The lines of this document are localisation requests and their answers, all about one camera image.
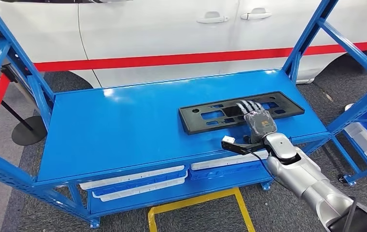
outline yellow floor marking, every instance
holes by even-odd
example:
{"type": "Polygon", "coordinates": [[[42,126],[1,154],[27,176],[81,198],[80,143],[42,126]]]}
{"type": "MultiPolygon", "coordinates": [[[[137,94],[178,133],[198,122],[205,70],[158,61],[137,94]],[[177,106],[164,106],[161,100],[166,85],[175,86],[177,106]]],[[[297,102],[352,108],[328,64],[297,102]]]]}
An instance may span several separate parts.
{"type": "Polygon", "coordinates": [[[157,232],[156,224],[155,224],[155,214],[165,213],[167,211],[171,211],[174,209],[180,209],[180,208],[184,208],[187,206],[191,206],[191,205],[195,205],[195,204],[199,204],[199,203],[203,203],[203,202],[207,202],[207,201],[211,201],[211,200],[215,200],[218,198],[227,197],[231,195],[235,195],[236,197],[236,200],[240,208],[240,212],[242,213],[243,219],[245,220],[248,232],[255,232],[253,224],[252,224],[252,220],[250,219],[249,213],[247,211],[245,202],[242,198],[242,194],[240,193],[239,188],[231,188],[231,189],[227,189],[227,190],[223,190],[219,192],[213,192],[213,193],[209,193],[209,194],[194,197],[194,198],[185,199],[185,200],[178,201],[178,202],[172,202],[172,203],[152,207],[148,212],[149,231],[157,232]]]}
{"type": "Polygon", "coordinates": [[[248,228],[248,232],[255,232],[252,220],[250,219],[249,212],[247,211],[245,201],[243,200],[242,194],[239,191],[239,188],[234,188],[236,200],[238,201],[238,205],[240,208],[240,212],[242,213],[243,220],[245,220],[246,227],[248,228]]]}

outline white car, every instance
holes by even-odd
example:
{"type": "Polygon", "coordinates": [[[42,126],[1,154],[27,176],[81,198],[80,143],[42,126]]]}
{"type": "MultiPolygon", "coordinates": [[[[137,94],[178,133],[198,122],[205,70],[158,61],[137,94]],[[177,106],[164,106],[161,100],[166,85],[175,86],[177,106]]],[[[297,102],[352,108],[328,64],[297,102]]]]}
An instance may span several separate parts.
{"type": "MultiPolygon", "coordinates": [[[[40,71],[70,70],[93,87],[281,67],[320,3],[40,1],[0,0],[0,15],[40,71]]],[[[328,21],[367,51],[367,0],[340,0],[328,21]]],[[[298,83],[313,81],[344,52],[320,30],[306,54],[298,83]]]]}

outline black pole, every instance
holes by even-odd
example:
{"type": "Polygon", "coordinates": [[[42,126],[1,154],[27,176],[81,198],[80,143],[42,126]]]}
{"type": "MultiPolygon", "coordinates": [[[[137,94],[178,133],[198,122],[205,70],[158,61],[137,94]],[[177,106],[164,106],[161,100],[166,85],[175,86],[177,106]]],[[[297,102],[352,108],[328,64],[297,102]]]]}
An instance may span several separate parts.
{"type": "Polygon", "coordinates": [[[23,125],[29,129],[30,131],[33,130],[33,128],[24,120],[20,115],[18,115],[5,101],[1,100],[1,105],[8,111],[10,114],[12,114],[17,120],[19,120],[23,125]]]}

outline rectangular hole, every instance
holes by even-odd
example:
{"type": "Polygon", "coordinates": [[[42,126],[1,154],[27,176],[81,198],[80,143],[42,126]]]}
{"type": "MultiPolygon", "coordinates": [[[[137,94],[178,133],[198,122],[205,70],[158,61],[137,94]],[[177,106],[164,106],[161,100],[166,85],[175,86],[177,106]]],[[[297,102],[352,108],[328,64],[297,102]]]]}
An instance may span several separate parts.
{"type": "Polygon", "coordinates": [[[216,124],[219,124],[218,121],[210,121],[210,122],[206,123],[206,125],[208,125],[208,126],[216,125],[216,124]]]}
{"type": "Polygon", "coordinates": [[[274,112],[275,112],[275,113],[277,113],[278,115],[286,113],[286,111],[284,111],[284,110],[282,110],[282,109],[280,109],[280,110],[275,110],[274,112]]]}
{"type": "Polygon", "coordinates": [[[222,104],[218,104],[218,105],[213,105],[213,106],[211,106],[211,108],[222,108],[223,107],[223,105],[222,104]]]}
{"type": "Polygon", "coordinates": [[[228,117],[243,115],[242,111],[240,110],[240,108],[237,105],[227,107],[227,108],[223,109],[223,112],[228,117]]]}
{"type": "Polygon", "coordinates": [[[278,104],[276,104],[275,102],[271,101],[271,102],[265,102],[265,103],[262,103],[262,106],[265,110],[267,109],[271,109],[271,108],[277,108],[279,107],[278,104]]]}
{"type": "Polygon", "coordinates": [[[235,120],[233,118],[225,118],[224,120],[225,123],[231,123],[231,122],[235,122],[235,120]]]}
{"type": "Polygon", "coordinates": [[[217,117],[223,117],[224,114],[221,110],[216,110],[216,111],[212,111],[212,112],[207,112],[207,113],[202,113],[200,114],[202,116],[202,118],[204,120],[208,120],[208,119],[212,119],[212,118],[217,118],[217,117]]]}

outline black stand base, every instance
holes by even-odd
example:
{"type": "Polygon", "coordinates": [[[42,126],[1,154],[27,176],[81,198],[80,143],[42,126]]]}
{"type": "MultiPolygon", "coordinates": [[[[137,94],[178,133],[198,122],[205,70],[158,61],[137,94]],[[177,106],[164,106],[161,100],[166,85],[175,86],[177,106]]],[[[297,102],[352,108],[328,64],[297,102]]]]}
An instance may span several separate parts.
{"type": "Polygon", "coordinates": [[[24,119],[24,121],[30,125],[33,130],[29,130],[25,124],[20,122],[12,132],[12,139],[16,144],[21,146],[35,144],[47,135],[42,117],[33,116],[24,119]]]}

